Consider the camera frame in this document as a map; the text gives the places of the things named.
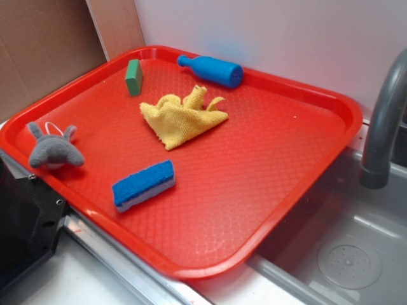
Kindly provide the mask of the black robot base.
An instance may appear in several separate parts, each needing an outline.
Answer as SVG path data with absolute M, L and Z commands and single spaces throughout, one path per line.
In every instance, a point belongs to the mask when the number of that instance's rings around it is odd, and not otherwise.
M 44 180 L 1 151 L 1 293 L 56 251 L 68 204 Z

